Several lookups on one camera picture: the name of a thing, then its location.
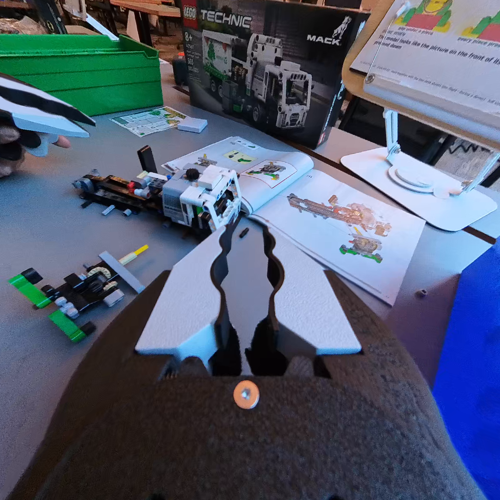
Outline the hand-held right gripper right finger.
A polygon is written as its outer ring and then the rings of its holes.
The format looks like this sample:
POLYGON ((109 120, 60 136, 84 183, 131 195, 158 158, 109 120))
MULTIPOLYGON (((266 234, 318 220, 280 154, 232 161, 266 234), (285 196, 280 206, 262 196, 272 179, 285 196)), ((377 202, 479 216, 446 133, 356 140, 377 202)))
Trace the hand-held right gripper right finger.
POLYGON ((361 344, 323 267, 272 228, 263 229, 267 278, 273 290, 268 317, 284 355, 361 352, 361 344))

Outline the black box yellow emblem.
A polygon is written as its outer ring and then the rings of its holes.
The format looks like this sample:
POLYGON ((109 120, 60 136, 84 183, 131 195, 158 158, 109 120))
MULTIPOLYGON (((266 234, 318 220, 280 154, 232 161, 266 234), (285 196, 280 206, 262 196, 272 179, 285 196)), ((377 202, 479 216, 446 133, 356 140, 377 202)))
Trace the black box yellow emblem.
POLYGON ((64 16, 57 1, 32 1, 48 34, 67 34, 64 16))

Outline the green plastic bin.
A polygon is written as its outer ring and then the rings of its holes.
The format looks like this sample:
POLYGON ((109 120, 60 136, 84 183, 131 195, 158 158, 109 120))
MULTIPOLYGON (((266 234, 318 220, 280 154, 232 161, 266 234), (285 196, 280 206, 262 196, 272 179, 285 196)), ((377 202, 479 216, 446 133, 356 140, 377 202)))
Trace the green plastic bin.
POLYGON ((88 116, 164 103, 158 51, 123 35, 1 34, 1 73, 88 116))

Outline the person's left hand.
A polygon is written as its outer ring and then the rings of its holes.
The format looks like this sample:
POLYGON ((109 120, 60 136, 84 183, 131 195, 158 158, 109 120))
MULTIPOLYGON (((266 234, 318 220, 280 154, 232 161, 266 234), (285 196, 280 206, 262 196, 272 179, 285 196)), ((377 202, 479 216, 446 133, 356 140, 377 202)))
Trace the person's left hand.
MULTIPOLYGON (((11 126, 9 124, 4 123, 4 124, 1 124, 1 131, 2 130, 20 130, 20 129, 15 127, 15 126, 11 126)), ((52 145, 54 145, 56 147, 60 147, 60 148, 70 148, 71 147, 71 143, 70 143, 69 139, 63 135, 60 135, 57 142, 55 142, 52 145)), ((21 159, 20 161, 1 160, 1 178, 8 177, 12 173, 14 173, 16 170, 18 170, 18 168, 24 162, 24 160, 26 158, 26 153, 28 153, 28 152, 25 149, 23 149, 23 153, 24 153, 23 159, 21 159)))

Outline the blue plastic bin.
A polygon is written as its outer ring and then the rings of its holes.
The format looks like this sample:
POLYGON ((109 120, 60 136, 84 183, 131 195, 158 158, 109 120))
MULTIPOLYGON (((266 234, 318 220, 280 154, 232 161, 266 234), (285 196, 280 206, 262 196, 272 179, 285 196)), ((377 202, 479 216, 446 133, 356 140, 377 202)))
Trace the blue plastic bin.
POLYGON ((459 278, 433 395, 487 499, 499 499, 499 241, 459 278))

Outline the green white sticker sheet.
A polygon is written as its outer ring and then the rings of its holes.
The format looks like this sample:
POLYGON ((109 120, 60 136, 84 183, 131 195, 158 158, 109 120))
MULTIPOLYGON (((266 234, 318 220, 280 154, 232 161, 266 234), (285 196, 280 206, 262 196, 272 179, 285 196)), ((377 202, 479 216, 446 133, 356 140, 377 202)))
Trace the green white sticker sheet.
POLYGON ((125 116, 115 116, 110 118, 110 121, 138 137, 144 137, 176 128, 186 117, 187 115, 176 109, 162 106, 125 116))

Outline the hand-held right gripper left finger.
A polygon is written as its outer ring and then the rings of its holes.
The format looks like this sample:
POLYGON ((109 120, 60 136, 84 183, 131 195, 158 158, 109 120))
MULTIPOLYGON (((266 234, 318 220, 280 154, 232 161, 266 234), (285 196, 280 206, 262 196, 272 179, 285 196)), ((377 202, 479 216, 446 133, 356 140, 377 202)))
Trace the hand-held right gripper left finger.
POLYGON ((225 300, 221 282, 228 272, 221 226, 178 261, 170 271, 135 345, 143 355, 169 354, 181 362, 197 357, 208 364, 222 348, 225 300))

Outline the clear plastic bags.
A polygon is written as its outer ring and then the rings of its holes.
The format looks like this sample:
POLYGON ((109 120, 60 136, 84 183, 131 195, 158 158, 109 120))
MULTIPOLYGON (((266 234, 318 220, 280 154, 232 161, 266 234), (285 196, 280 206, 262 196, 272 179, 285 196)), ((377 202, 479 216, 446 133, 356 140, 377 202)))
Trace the clear plastic bags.
POLYGON ((1 34, 47 34, 47 30, 28 16, 20 20, 2 17, 1 34))

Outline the open instruction booklet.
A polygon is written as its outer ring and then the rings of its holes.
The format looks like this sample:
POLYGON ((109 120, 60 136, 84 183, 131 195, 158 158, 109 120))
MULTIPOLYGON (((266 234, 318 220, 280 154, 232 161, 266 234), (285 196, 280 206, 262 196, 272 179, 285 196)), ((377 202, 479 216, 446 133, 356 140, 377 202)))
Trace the open instruction booklet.
POLYGON ((305 153, 228 137, 162 165, 224 167, 239 174, 242 209, 305 253, 389 306, 422 235, 424 220, 316 170, 305 153))

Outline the dark lego set box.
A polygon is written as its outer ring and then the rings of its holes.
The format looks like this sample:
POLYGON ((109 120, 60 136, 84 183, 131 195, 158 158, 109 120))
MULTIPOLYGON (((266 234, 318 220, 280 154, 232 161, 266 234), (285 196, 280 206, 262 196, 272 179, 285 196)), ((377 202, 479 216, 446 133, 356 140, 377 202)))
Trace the dark lego set box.
POLYGON ((191 105, 315 149, 370 12, 287 1, 181 1, 191 105))

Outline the lego gear subassembly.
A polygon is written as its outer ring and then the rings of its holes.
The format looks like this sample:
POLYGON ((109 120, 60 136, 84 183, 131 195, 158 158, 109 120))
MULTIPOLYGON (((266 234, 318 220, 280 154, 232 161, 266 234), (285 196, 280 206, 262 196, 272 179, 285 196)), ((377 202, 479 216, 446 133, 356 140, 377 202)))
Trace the lego gear subassembly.
POLYGON ((97 305, 105 304, 111 308, 123 300, 124 293, 119 287, 121 283, 140 294, 145 286, 126 266, 147 250, 148 245, 144 245, 120 259, 109 252, 102 252, 98 255, 100 260, 97 264, 84 264, 84 272, 69 274, 61 285, 44 285, 38 288, 52 301, 51 305, 55 306, 55 310, 48 315, 50 321, 73 343, 89 337, 96 331, 96 325, 87 322, 78 326, 75 320, 97 305))

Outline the white black lego truck model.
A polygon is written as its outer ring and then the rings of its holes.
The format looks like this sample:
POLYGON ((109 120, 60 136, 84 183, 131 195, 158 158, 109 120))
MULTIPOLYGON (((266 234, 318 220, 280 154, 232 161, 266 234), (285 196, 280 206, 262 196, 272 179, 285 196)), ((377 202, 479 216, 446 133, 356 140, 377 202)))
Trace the white black lego truck model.
POLYGON ((114 209, 124 216, 147 211, 202 239, 238 220, 242 197, 236 171, 218 166, 204 153, 182 166, 166 165, 166 174, 160 174, 149 146, 137 154, 142 171, 132 180, 100 176, 96 170, 76 179, 72 185, 84 200, 81 207, 101 204, 104 216, 114 209))

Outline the printed instruction sheet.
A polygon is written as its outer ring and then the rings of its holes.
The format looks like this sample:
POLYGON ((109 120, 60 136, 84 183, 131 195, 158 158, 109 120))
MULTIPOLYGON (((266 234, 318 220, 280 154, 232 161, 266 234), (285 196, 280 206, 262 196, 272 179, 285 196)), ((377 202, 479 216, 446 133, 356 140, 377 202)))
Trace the printed instruction sheet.
POLYGON ((499 117, 499 1, 393 1, 351 70, 499 117))

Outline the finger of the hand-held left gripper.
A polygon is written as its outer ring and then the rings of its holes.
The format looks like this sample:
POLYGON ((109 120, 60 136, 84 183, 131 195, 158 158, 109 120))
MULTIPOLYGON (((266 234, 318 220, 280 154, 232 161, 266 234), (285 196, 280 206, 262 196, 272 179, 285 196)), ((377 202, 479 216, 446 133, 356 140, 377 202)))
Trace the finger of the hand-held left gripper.
POLYGON ((62 116, 73 122, 96 125, 93 119, 71 104, 5 73, 1 73, 1 98, 8 102, 11 108, 18 105, 62 116))
POLYGON ((40 137, 41 145, 39 147, 25 149, 35 157, 46 156, 49 145, 57 142, 60 135, 78 138, 88 138, 90 136, 84 128, 62 116, 44 112, 34 114, 33 112, 21 111, 12 111, 11 116, 17 128, 35 132, 40 137))

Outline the small dark container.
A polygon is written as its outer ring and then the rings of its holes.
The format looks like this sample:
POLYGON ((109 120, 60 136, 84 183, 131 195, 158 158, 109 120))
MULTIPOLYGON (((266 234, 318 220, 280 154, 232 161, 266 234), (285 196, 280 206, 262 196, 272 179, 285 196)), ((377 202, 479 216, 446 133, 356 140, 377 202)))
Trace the small dark container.
POLYGON ((172 59, 172 70, 175 84, 178 86, 187 86, 189 84, 188 79, 188 67, 185 60, 184 52, 179 52, 172 59))

